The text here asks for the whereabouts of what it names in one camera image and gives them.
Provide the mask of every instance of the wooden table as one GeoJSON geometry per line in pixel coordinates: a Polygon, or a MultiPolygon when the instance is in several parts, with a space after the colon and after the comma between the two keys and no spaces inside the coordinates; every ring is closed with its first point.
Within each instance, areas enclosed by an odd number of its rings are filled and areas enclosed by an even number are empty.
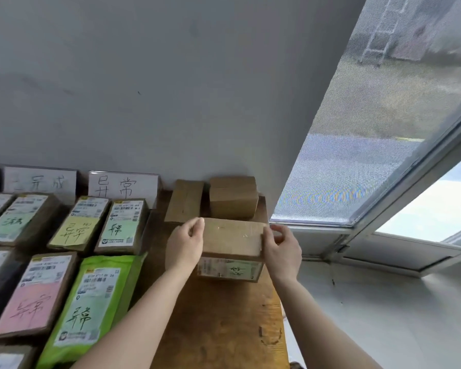
{"type": "MultiPolygon", "coordinates": [[[[143,235],[148,255],[133,303],[164,271],[166,242],[174,228],[164,223],[170,198],[171,192],[161,192],[157,209],[150,213],[143,235]]],[[[264,197],[253,221],[267,222],[263,203],[264,197]]],[[[202,216],[208,216],[204,211],[202,204],[202,216]]],[[[151,368],[289,368],[280,300],[266,267],[258,283],[192,276],[179,295],[151,368]]]]}

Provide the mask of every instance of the glass pane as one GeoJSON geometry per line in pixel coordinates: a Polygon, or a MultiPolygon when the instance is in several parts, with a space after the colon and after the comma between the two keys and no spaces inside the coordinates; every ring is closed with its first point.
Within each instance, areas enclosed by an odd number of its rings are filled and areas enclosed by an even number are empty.
{"type": "Polygon", "coordinates": [[[451,238],[461,232],[461,162],[377,232],[461,245],[461,238],[451,238]]]}
{"type": "Polygon", "coordinates": [[[351,225],[460,102],[461,0],[367,0],[272,220],[351,225]]]}

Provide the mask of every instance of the forearm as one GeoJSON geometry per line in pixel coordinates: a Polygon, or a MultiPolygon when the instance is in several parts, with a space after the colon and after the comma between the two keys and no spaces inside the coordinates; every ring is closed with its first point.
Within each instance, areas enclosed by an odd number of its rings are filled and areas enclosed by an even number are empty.
{"type": "Polygon", "coordinates": [[[74,369],[148,369],[188,276],[166,271],[74,369]]]}
{"type": "Polygon", "coordinates": [[[381,368],[323,313],[297,280],[274,280],[273,283],[308,368],[381,368]]]}

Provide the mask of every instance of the yellow sticky note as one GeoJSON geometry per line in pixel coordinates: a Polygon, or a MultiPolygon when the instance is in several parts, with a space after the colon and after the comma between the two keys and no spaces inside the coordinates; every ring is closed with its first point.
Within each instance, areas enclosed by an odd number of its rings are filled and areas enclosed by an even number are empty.
{"type": "Polygon", "coordinates": [[[49,244],[56,246],[84,244],[88,241],[98,221],[99,219],[95,217],[69,216],[49,244]]]}

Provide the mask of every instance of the person's left hand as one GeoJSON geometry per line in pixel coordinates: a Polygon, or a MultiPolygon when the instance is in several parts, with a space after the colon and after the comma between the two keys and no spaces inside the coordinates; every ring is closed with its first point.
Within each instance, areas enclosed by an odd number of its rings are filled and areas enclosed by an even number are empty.
{"type": "Polygon", "coordinates": [[[202,256],[204,228],[204,219],[195,217],[172,231],[166,246],[166,271],[177,269],[191,274],[202,256]]]}

